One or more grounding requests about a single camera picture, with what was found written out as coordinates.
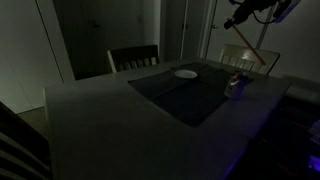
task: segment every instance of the white plate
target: white plate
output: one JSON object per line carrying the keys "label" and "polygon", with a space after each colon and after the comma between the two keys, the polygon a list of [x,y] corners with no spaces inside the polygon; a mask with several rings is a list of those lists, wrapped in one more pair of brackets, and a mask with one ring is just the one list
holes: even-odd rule
{"label": "white plate", "polygon": [[178,70],[174,74],[179,78],[184,78],[184,79],[193,79],[198,76],[196,72],[193,72],[190,70]]}

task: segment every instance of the chair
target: chair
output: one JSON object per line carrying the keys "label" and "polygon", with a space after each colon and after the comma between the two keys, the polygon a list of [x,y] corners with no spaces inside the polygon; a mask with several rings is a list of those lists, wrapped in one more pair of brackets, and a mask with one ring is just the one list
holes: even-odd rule
{"label": "chair", "polygon": [[260,74],[269,75],[278,61],[280,54],[256,49],[267,65],[263,66],[248,47],[226,44],[221,52],[219,62]]}
{"label": "chair", "polygon": [[[0,132],[12,141],[0,139],[0,150],[9,155],[0,157],[1,169],[26,179],[51,179],[48,141],[1,102]],[[0,172],[0,179],[12,178]]]}
{"label": "chair", "polygon": [[114,73],[159,64],[157,45],[108,50],[107,54]]}

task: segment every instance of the black placemat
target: black placemat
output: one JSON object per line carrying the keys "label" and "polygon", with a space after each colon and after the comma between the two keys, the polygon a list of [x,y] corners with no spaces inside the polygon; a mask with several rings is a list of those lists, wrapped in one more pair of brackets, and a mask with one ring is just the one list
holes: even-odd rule
{"label": "black placemat", "polygon": [[[198,77],[181,79],[174,74],[179,69],[195,71]],[[128,83],[172,116],[197,127],[228,99],[224,89],[230,75],[206,64],[192,63]]]}

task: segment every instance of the cabinet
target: cabinet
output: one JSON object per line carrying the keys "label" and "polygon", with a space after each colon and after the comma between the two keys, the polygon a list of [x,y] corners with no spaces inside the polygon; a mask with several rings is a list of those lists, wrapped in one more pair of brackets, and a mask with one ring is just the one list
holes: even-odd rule
{"label": "cabinet", "polygon": [[166,1],[164,60],[197,57],[206,0]]}

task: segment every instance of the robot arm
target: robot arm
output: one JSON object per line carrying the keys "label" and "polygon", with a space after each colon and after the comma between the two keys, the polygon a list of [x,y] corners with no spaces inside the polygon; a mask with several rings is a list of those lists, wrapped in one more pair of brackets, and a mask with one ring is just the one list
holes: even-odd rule
{"label": "robot arm", "polygon": [[239,4],[239,8],[234,12],[233,19],[228,20],[224,27],[229,29],[233,25],[241,24],[254,13],[255,10],[262,11],[277,4],[277,8],[273,13],[274,20],[272,22],[281,22],[299,3],[301,0],[245,0],[243,3],[235,0],[229,0],[231,4]]}

